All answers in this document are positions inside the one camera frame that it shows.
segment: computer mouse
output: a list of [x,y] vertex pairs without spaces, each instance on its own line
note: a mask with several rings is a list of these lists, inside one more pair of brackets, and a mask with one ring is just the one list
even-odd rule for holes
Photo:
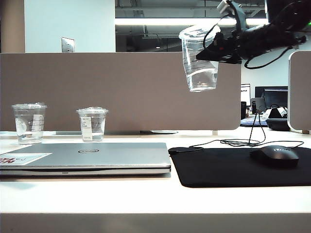
[[250,152],[250,157],[258,163],[272,167],[295,167],[299,157],[295,151],[283,146],[266,146]]

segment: dell logo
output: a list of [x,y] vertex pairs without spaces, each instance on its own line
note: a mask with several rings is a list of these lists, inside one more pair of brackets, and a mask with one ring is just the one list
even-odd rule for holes
[[98,149],[94,149],[94,150],[80,150],[78,151],[79,153],[96,153],[99,152]]

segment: exposed ceiling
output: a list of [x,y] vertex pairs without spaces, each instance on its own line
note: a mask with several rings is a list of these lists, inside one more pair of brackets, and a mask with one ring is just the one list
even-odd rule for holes
[[[116,18],[220,17],[221,0],[115,0]],[[265,18],[264,0],[236,0],[248,18]],[[116,26],[117,51],[179,51],[184,26]]]

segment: mouse pad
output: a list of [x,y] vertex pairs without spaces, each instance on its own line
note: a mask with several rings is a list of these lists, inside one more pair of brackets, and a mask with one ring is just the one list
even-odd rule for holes
[[186,187],[268,187],[311,185],[311,149],[298,147],[295,168],[272,168],[250,158],[258,148],[211,148],[171,154]]

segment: desk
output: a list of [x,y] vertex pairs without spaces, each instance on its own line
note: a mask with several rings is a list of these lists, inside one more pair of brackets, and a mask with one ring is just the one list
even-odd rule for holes
[[[267,141],[311,136],[264,129]],[[215,138],[248,138],[250,128],[186,131],[173,135],[107,135],[104,142],[166,142],[189,146]],[[260,128],[253,130],[261,140]],[[1,153],[21,148],[2,136]],[[80,136],[46,136],[44,143],[78,143]],[[217,142],[206,147],[227,147]],[[311,232],[311,186],[186,188],[172,164],[171,177],[2,180],[0,231],[117,233],[307,233]]]

